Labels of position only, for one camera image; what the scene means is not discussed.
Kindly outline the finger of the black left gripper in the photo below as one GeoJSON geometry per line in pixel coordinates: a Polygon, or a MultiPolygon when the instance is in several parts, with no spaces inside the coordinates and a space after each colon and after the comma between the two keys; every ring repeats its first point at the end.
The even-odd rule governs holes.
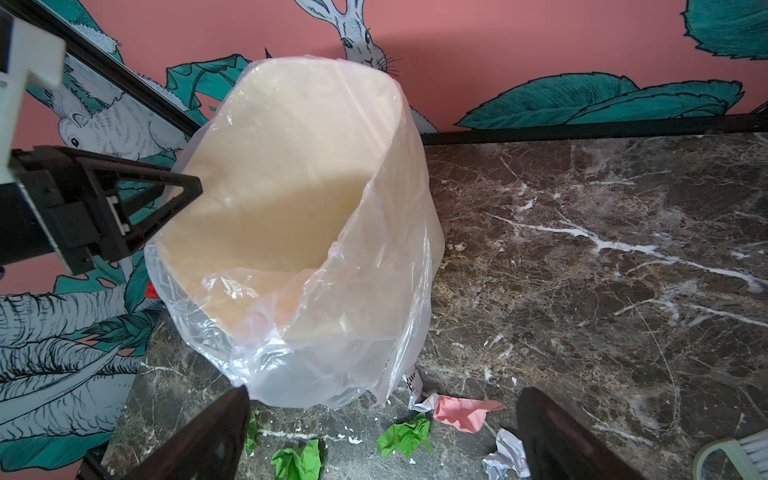
{"type": "Polygon", "coordinates": [[[58,146],[8,157],[8,261],[59,256],[80,275],[138,250],[203,192],[162,166],[58,146]]]}

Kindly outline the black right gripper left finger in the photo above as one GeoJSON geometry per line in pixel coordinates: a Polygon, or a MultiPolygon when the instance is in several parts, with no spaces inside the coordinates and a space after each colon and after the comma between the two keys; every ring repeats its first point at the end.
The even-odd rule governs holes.
{"type": "Polygon", "coordinates": [[[247,389],[232,388],[125,477],[233,479],[244,451],[250,418],[247,389]]]}

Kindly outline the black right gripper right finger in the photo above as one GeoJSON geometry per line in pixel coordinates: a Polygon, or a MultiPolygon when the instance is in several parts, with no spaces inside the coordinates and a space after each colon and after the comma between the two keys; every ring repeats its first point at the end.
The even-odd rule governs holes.
{"type": "Polygon", "coordinates": [[[518,437],[533,479],[640,479],[543,391],[524,388],[517,401],[518,437]]]}

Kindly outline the light green hand brush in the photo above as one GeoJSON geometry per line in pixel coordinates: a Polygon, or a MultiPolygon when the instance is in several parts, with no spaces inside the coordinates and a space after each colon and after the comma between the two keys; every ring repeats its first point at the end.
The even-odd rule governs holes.
{"type": "Polygon", "coordinates": [[[693,479],[704,478],[704,464],[715,452],[723,453],[742,479],[767,478],[767,430],[742,439],[725,438],[704,445],[693,459],[693,479]]]}

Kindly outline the clear plastic bin liner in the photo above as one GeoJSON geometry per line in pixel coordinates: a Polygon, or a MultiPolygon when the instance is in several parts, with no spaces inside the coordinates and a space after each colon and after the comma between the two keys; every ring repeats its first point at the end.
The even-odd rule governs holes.
{"type": "Polygon", "coordinates": [[[400,85],[346,60],[255,62],[178,167],[202,194],[145,262],[182,339],[269,406],[385,401],[445,250],[400,85]]]}

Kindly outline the cream plastic trash bin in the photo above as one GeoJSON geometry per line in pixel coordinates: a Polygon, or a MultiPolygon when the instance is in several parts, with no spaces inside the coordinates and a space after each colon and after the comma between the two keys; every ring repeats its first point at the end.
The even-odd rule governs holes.
{"type": "Polygon", "coordinates": [[[216,327],[293,345],[406,331],[439,225],[419,133],[390,75],[345,60],[257,63],[186,172],[203,192],[155,248],[216,327]]]}

